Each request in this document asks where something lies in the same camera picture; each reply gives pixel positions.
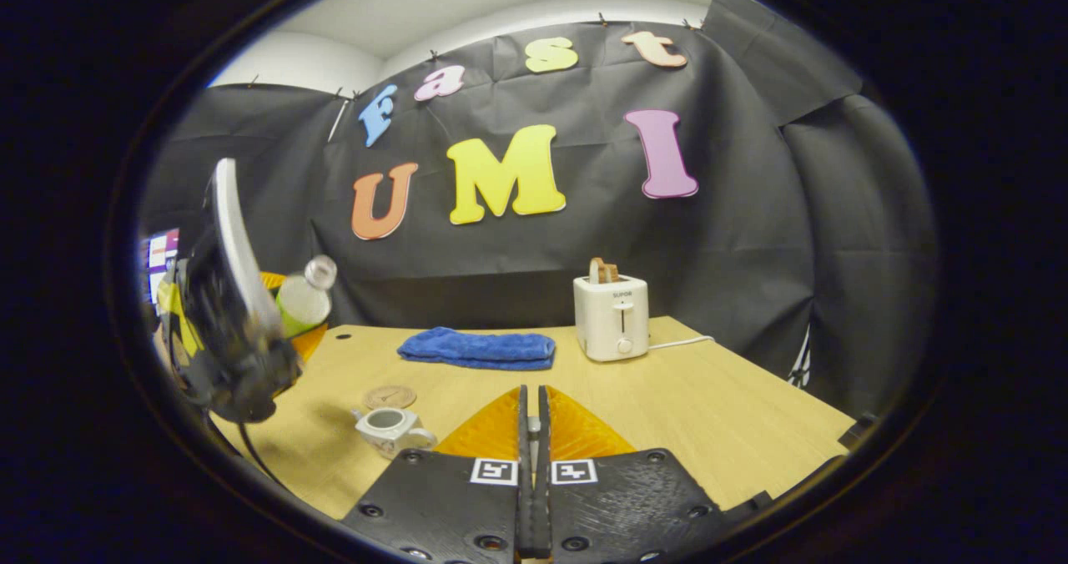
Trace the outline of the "white ceramic teacup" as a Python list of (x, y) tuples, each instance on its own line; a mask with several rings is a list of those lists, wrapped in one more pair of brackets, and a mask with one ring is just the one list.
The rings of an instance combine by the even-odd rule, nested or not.
[(386, 459), (396, 458), (400, 451), (434, 450), (439, 440), (427, 430), (415, 412), (408, 409), (381, 407), (359, 416), (355, 423), (363, 440)]

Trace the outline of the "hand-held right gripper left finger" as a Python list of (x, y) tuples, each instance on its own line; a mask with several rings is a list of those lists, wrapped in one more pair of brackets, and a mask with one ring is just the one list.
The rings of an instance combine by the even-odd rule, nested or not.
[(535, 553), (527, 386), (489, 401), (435, 449), (405, 449), (342, 523), (430, 564), (521, 564)]

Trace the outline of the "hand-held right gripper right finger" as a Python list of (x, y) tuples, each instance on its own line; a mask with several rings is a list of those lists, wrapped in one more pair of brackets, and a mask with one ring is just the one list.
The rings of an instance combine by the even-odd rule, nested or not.
[(538, 388), (534, 557), (551, 564), (673, 564), (713, 544), (728, 518), (668, 449), (557, 456), (588, 440), (587, 410)]

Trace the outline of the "computer monitor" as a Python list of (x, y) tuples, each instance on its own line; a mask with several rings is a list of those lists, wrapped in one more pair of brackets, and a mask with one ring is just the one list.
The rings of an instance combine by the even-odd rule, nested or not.
[(179, 252), (180, 229), (166, 229), (163, 232), (150, 234), (141, 241), (139, 256), (141, 257), (141, 288), (144, 293), (144, 301), (150, 303), (153, 312), (157, 315), (160, 312), (158, 306), (158, 286), (163, 281), (164, 272)]

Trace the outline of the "blue folded towel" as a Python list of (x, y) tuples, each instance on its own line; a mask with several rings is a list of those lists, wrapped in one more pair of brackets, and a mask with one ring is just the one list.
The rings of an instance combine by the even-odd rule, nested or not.
[(556, 341), (545, 335), (473, 335), (446, 327), (408, 336), (396, 349), (405, 361), (473, 370), (537, 371), (553, 366)]

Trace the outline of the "black backdrop cloth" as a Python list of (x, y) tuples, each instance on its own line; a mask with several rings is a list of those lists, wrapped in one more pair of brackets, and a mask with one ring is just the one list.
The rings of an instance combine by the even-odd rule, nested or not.
[(146, 234), (201, 234), (233, 158), (260, 268), (340, 268), (335, 325), (575, 320), (594, 256), (670, 315), (847, 416), (918, 364), (934, 215), (894, 120), (839, 54), (756, 0), (704, 24), (537, 25), (358, 99), (206, 88), (158, 148)]

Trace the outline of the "white toaster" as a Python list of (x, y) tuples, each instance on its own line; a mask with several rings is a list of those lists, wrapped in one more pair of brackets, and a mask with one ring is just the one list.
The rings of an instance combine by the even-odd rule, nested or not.
[(637, 358), (649, 349), (648, 285), (622, 275), (618, 282), (572, 281), (577, 343), (592, 361)]

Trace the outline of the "round cork coaster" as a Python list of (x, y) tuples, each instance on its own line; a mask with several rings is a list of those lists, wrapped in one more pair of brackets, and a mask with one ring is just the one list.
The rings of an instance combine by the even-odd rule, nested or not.
[(370, 410), (380, 408), (405, 409), (417, 403), (417, 391), (405, 385), (379, 385), (370, 389), (363, 404)]

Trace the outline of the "green label water bottle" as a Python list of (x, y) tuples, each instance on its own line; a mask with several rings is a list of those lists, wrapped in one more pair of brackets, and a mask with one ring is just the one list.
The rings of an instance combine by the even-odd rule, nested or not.
[(325, 254), (311, 258), (300, 275), (286, 276), (277, 294), (284, 336), (302, 335), (325, 322), (336, 278), (336, 263)]

